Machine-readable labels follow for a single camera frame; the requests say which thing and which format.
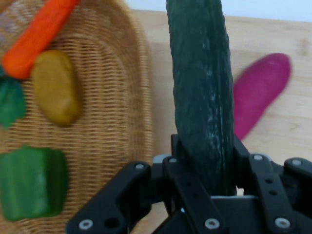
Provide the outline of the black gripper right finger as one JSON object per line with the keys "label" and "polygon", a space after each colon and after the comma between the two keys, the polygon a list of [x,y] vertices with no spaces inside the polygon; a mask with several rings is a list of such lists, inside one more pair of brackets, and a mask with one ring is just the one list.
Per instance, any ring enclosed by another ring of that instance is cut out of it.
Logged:
{"label": "black gripper right finger", "polygon": [[251,154],[234,140],[236,184],[247,200],[233,221],[234,234],[310,234],[312,163],[293,157],[283,165]]}

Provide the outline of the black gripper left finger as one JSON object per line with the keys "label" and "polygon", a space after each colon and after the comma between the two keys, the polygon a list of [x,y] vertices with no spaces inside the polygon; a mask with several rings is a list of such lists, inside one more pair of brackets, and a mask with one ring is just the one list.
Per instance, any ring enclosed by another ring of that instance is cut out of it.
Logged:
{"label": "black gripper left finger", "polygon": [[168,217],[158,234],[227,234],[229,227],[199,178],[186,166],[177,135],[159,163],[128,163],[66,224],[68,234],[128,234],[163,202]]}

